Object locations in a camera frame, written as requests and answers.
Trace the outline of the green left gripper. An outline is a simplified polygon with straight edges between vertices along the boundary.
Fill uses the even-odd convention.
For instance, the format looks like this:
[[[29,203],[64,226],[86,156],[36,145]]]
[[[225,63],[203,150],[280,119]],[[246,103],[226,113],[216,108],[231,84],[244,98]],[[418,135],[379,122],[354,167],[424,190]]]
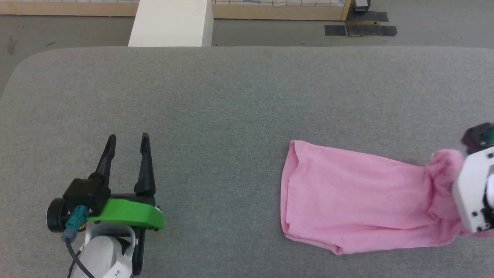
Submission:
[[[116,135],[111,134],[95,173],[104,185],[109,185],[111,163],[116,151]],[[150,138],[142,134],[142,155],[137,195],[156,193]],[[101,215],[90,217],[88,223],[88,271],[92,276],[139,276],[144,264],[147,230],[164,228],[164,214],[153,203],[111,198]]]

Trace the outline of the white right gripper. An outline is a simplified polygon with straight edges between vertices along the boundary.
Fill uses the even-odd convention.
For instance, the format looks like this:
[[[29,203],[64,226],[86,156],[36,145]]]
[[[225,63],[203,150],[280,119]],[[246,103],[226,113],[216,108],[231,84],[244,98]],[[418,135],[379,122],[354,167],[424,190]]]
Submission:
[[[471,233],[493,229],[493,149],[468,155],[452,187],[462,225]]]

